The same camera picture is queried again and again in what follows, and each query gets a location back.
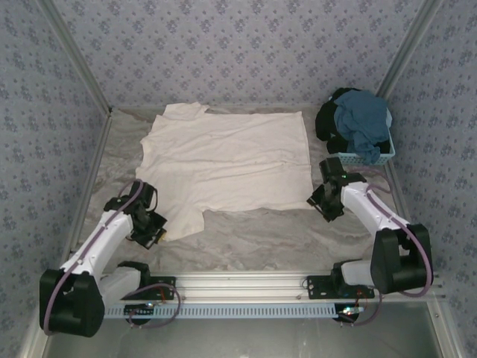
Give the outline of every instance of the cable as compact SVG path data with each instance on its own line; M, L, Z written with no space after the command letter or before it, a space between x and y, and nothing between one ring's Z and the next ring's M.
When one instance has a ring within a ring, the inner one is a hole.
M180 294L179 292L177 291L177 289L172 286L172 285L168 285L167 283L155 283L153 285L149 285L149 286L145 286L145 287L142 287L140 289L137 289L136 291L133 291L131 293L128 293L127 295L125 295L123 297L123 299L125 299L126 297L129 297L129 296L132 296L132 295L135 295L135 294L138 294L138 293L141 293L141 292L144 292L144 291L148 291L149 289L155 289L155 288L162 288L162 287L165 287L166 289L170 289L172 292L175 293L175 295L177 296L177 308L176 310L174 311L174 314L172 315L172 317L168 318L167 320L165 320L164 322L161 322L161 323L158 323L158 324L148 324L148 325L144 325L144 326L140 326L140 325L137 325L137 324L134 324L133 323L133 316L134 314L136 313L136 311L138 309L134 309L132 310L131 312L129 312L129 323L131 325L131 327L134 327L134 328L141 328L141 329L151 329L151 328L160 328L160 327L164 327L166 326L167 324L170 324L173 322L173 320L176 319L176 317L179 315L180 313L180 307L182 305L182 299L180 298Z
M364 326L366 324L369 324L371 323L372 321L374 321L376 319L376 317L378 316L378 313L381 309L381 304L382 304L382 294L381 292L379 292L379 302L378 302L378 307L376 308L376 311L373 312L373 314L371 315L371 317L369 317L368 319L365 319L363 322L358 322L358 323L355 323L351 318L349 317L346 317L345 315L343 314L338 314L339 317L341 318L344 318L348 321L351 321L350 323L346 323L344 322L345 324L348 324L350 325L351 327L359 327L359 326Z
M360 289L359 289L358 291L356 291L356 294L357 294L358 296L363 296L364 299L366 300L366 303L364 304L364 310L366 310L366 309L367 309L367 296L366 296L366 295L364 294L364 292L361 291ZM355 307L357 307L358 304L359 304L359 297L356 299Z
M399 226L399 228L401 228L408 235L409 239L411 239L411 241L416 245L420 256L423 258L424 266L426 267L426 285L423 287L423 289L418 293L410 293L410 292L400 292L400 293L403 294L404 296L413 297L413 298L423 297L429 291L432 285L431 263L429 261L429 258L427 257L426 251L424 250L423 246L420 244L417 237L406 227L406 225L404 225L401 221L394 218L391 213L389 213L384 207L379 205L374 200L373 196L369 193L369 191L371 191L372 188L381 190L387 193L390 193L391 191L381 186L378 186L376 184L370 184L366 188L366 196L371 202L371 204L373 204L374 207L382 213L382 215L386 216L389 220L391 220L394 224Z
M57 285L54 287L54 290L51 293L50 300L48 301L48 305L46 307L45 319L43 321L43 331L45 332L45 334L47 336L50 336L52 334L52 332L49 330L51 311L53 310L54 300L58 296L58 293L60 292L61 287L66 282L68 277L72 274L72 272L76 269L76 267L78 267L80 265L80 263L83 261L84 257L88 254L89 249L95 244L95 242L98 240L98 237L103 233L103 231L106 229L106 227L116 218L117 215L119 215L119 213L121 213L125 208L127 208L131 203L133 203L133 201L135 201L137 199L137 197L139 196L139 194L141 193L142 187L144 186L142 180L136 179L136 180L133 180L132 182L134 182L134 181L139 182L139 188L134 193L134 195L128 201L126 201L126 203L124 205L122 205L119 209L117 209L117 211L115 211L114 214L112 214L111 217L108 220L106 220L104 225L99 228L98 232L93 236L91 241L84 248L83 252L80 254L80 256L75 261L75 263L73 263L71 265L71 267L63 274L63 276L58 281ZM130 184L131 184L131 182L129 182L126 186L124 186L123 189L121 190L121 192L119 193L119 195L121 195L122 192L124 191L124 189L127 186L129 186Z
M385 188L383 188L382 186L379 186L379 185L376 185L376 184L370 184L370 185L368 185L367 188L366 188L366 196L367 196L367 198L369 199L369 201L371 202L371 204L372 204L381 214L383 214L384 216L386 216L386 218L388 218L388 219L391 220L394 224L396 224L397 226L399 226L399 228L401 228L401 229L408 235L409 239L416 245L417 250L419 251L419 254L420 254L420 256L422 257L423 262L424 262L424 266L425 266L425 268L426 268L426 284L425 284L425 286L423 287L423 289L422 289L420 292L418 292L418 293L410 293L410 292L400 292L400 293L403 294L404 296L413 297L413 298L423 297L423 296L429 291L429 289L431 288L431 285L432 285L432 269L431 269L431 263L430 263L430 261L429 261L429 258L427 257L426 251L424 250L423 246L420 244L420 242L419 242L419 240L417 239L417 237L407 228L407 226L404 225L401 221L399 221L399 220L397 220L396 218L394 218L392 213L389 213L384 207L382 207L381 205L379 205L379 204L376 202L376 200L374 200L374 198L372 197L372 195L369 193L369 191L371 191L371 189L374 188L374 189L380 190L380 191L382 191L382 192L391 194L391 189L393 188L391 182L389 181L388 177L387 177L383 172L381 172L381 171L378 170L378 169L368 168L368 167L361 167L361 168L353 169L353 172L358 172L358 171L374 173L374 174L377 174L377 175L383 177L383 178L386 180L386 183L388 184L388 186L389 186L390 189L385 189Z
M160 287L159 290L161 291L161 299L162 299L162 302L165 303L164 290L162 289L162 287Z
M131 182L127 183L126 185L124 185L124 186L121 188L121 190L119 190L118 197L121 197L123 191L125 191L126 188L127 188L130 184L131 184ZM156 188L152 188L152 189L153 189L154 193L156 194L156 195L155 195L156 201L155 201L154 207L153 207L151 210L149 210L148 213L151 213L151 212L155 211L155 209L157 208L157 204L159 203L159 196L158 196L158 194L157 194L157 189L156 189Z

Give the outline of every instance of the patterned wallpaper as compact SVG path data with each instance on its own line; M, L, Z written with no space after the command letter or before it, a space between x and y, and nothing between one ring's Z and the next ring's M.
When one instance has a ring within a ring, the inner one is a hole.
M395 164L477 357L477 4L445 1L391 95Z
M103 116L34 0L0 1L0 357L57 267Z
M422 0L54 0L113 107L376 90Z

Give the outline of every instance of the blue laundry basket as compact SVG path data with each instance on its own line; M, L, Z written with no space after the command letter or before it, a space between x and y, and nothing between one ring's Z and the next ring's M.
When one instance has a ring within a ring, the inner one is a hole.
M389 154L381 154L379 159L374 163L371 164L372 166L383 166L386 164L388 160L390 160L396 154L394 150L394 143L393 139L391 138L391 132L389 133L389 143L391 144L391 149L389 150ZM341 164L344 166L364 166L364 158L361 158L357 154L354 153L335 153L330 154L330 157L338 157L340 158Z

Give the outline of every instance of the pink cable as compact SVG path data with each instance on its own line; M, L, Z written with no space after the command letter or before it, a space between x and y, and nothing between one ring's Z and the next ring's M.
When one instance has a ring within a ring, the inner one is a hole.
M371 317L369 317L368 319L364 320L363 322L358 322L358 323L355 323L354 321L352 321L351 318L349 317L346 317L345 315L339 315L340 317L342 318L345 318L347 319L348 321L351 321L350 323L347 323L349 324L350 326L354 326L354 327L359 327L359 326L364 326L366 324L369 324L371 323L372 321L374 321L376 319L376 317L378 316L378 313L381 309L381 304L382 304L382 294L381 292L379 292L379 302L378 302L378 307L376 307L376 310L374 311L374 313L371 315Z
M182 301L181 301L179 292L177 291L177 289L176 289L174 286L168 285L167 283L154 283L154 284L149 285L149 286L141 287L140 289L137 289L136 291L133 291L133 292L128 293L127 295L125 295L125 296L123 297L123 300L124 300L126 297L135 295L135 294L137 294L137 293L141 293L141 292L144 292L144 291L148 291L149 289L155 289L155 288L159 288L159 287L165 287L166 289L170 289L172 292L174 292L174 293L176 294L176 297L177 297L177 308L176 308L176 310L174 311L174 314L172 315L172 317L168 318L167 320L165 320L164 322L161 322L161 323L148 324L148 325L144 325L144 326L139 326L139 325L133 323L133 316L134 316L134 314L135 314L136 311L137 311L137 309L135 309L135 310L132 310L131 312L129 312L129 319L127 320L127 321L129 321L131 327L141 328L141 329L160 328L160 327L164 327L164 326L166 326L167 324L173 322L173 320L175 320L175 318L179 315L179 313L180 313L180 306L181 306L181 304L182 304Z
M402 222L400 222L399 220L394 218L392 216L392 214L390 214L384 207L379 205L376 202L376 200L374 200L373 196L369 192L369 191L371 191L372 188L381 190L381 191L386 192L386 193L391 193L391 191L387 190L387 189L385 189L381 186L378 186L376 184L370 184L366 188L366 196L369 199L369 201L371 202L371 204L374 205L374 207L377 210L379 210L382 213L382 215L386 216L389 220L391 220L394 224L399 226L408 235L409 239L411 239L411 241L416 245L420 256L423 258L424 266L426 267L426 285L423 287L423 289L418 293L401 292L401 294L403 294L404 296L413 297L413 298L423 297L429 291L429 289L431 288L431 285L432 285L431 263L429 261L429 258L427 257L426 251L424 250L423 246L420 244L417 237Z
M139 194L141 193L142 187L144 186L142 180L135 179L135 180L133 180L133 182L134 181L139 182L139 188L134 193L134 195L128 201L126 201L126 203L124 205L122 205L119 209L117 209L117 211L115 211L114 214L112 214L111 217L108 220L106 220L104 225L99 228L98 232L93 236L93 238L91 239L89 244L84 248L83 252L80 254L80 256L75 261L75 263L73 263L73 265L71 265L71 267L65 272L65 274L58 281L57 285L54 287L54 290L51 293L50 300L48 301L48 306L46 307L45 320L43 321L43 331L45 332L45 334L47 336L50 336L52 334L52 332L49 330L49 328L50 328L49 323L50 323L51 311L53 310L54 300L56 300L56 297L58 296L58 293L60 292L61 287L66 282L68 277L76 269L76 267L78 267L78 265L79 265L78 261L84 259L84 257L88 254L89 249L95 244L95 242L98 240L98 237L103 233L103 231L105 230L107 225L109 225L116 218L116 216L119 215L119 213L122 212L122 210L126 209L133 201L135 201L137 199L137 197L139 196Z
M133 180L130 180L128 181L125 185L122 186L121 190L119 190L119 193L118 193L118 197L121 197L123 191L126 190L126 188L131 185L132 183L134 183L134 181L141 181L140 179L133 179Z

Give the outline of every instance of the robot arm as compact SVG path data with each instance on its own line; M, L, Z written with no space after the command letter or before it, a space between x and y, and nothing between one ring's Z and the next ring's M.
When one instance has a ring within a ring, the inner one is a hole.
M341 268L338 282L348 286L372 286L381 293L401 292L426 285L429 261L432 274L432 257L429 232L421 224L410 224L393 213L372 190L359 173L344 171L339 158L329 158L320 163L323 184L314 192L308 203L328 221L350 209L374 236L373 255L369 260L353 260L335 264ZM407 230L415 236L426 257L408 237ZM401 255L400 248L408 253Z
M59 270L47 270L42 275L41 328L93 336L105 309L140 284L147 284L143 282L144 272L135 264L121 264L106 277L103 270L125 237L149 249L165 233L162 227L166 220L148 210L155 192L149 184L135 181L129 195L112 198L105 205L98 225L81 248Z

